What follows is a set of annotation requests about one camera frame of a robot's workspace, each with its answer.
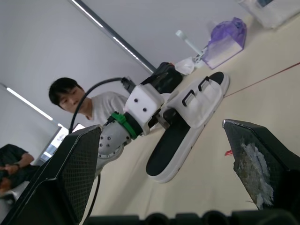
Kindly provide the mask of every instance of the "green bracket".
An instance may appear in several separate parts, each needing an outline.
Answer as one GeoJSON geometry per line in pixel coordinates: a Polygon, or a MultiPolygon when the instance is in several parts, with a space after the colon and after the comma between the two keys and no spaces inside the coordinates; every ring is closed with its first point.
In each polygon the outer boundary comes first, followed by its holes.
{"type": "Polygon", "coordinates": [[[118,123],[121,124],[130,133],[132,139],[137,138],[135,130],[127,122],[126,117],[123,114],[117,114],[114,112],[113,114],[111,114],[111,117],[113,117],[116,121],[118,121],[118,123]]]}

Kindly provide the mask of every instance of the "young man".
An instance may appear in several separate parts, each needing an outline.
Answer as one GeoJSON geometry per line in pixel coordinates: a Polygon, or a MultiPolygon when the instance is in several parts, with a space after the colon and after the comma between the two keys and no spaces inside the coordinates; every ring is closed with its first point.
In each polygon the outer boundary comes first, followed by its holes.
{"type": "Polygon", "coordinates": [[[30,181],[39,166],[30,165],[33,156],[25,150],[7,144],[0,148],[0,194],[30,181]]]}
{"type": "MultiPolygon", "coordinates": [[[[85,92],[78,83],[71,78],[60,78],[56,80],[49,89],[50,101],[63,110],[74,113],[76,107],[85,92]]],[[[123,107],[127,98],[109,91],[92,98],[86,98],[79,109],[93,124],[105,124],[108,117],[117,111],[123,113],[123,107]]]]}

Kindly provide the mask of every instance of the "beige tabletop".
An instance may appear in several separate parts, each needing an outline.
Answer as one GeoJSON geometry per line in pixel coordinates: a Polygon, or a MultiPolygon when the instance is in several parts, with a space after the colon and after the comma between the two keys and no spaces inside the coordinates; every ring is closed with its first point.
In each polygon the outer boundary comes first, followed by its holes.
{"type": "Polygon", "coordinates": [[[148,178],[147,161],[164,131],[139,137],[103,169],[92,215],[135,214],[145,218],[153,212],[174,217],[179,212],[201,216],[207,210],[225,214],[255,210],[233,171],[233,157],[225,156],[230,145],[222,129],[223,119],[266,126],[289,150],[300,155],[300,65],[296,65],[300,62],[300,17],[278,30],[263,30],[252,18],[245,21],[248,35],[244,51],[213,71],[207,66],[198,69],[178,87],[181,90],[195,78],[216,71],[231,79],[226,97],[177,175],[165,184],[148,178]]]}

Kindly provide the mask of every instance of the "dark shirt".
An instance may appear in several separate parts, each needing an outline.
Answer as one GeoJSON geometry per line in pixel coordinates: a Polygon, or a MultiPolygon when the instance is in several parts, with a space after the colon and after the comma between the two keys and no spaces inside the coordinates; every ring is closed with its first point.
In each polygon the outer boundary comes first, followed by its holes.
{"type": "MultiPolygon", "coordinates": [[[[12,145],[7,144],[0,148],[0,166],[5,167],[6,164],[13,165],[22,159],[22,155],[28,153],[27,151],[12,145]]],[[[28,165],[20,168],[15,174],[10,175],[8,178],[12,181],[13,187],[18,186],[24,181],[30,181],[39,166],[28,165]]]]}

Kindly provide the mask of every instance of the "purple bag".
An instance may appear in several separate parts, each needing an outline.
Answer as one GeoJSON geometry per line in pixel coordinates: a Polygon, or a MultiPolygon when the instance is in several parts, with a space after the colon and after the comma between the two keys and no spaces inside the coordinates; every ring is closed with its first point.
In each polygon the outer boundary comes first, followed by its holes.
{"type": "Polygon", "coordinates": [[[203,61],[214,69],[244,49],[247,34],[246,24],[239,18],[218,24],[211,32],[211,40],[203,61]]]}

